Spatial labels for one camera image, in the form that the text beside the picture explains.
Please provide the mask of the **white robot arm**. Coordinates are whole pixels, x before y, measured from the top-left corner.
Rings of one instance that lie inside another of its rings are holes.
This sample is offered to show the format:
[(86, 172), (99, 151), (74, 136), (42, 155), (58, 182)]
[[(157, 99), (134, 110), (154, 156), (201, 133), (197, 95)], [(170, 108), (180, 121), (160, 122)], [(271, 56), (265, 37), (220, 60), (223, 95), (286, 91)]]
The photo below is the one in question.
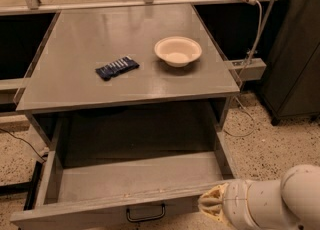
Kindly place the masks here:
[(236, 230), (320, 230), (320, 167), (294, 166), (277, 180), (220, 181), (198, 208)]

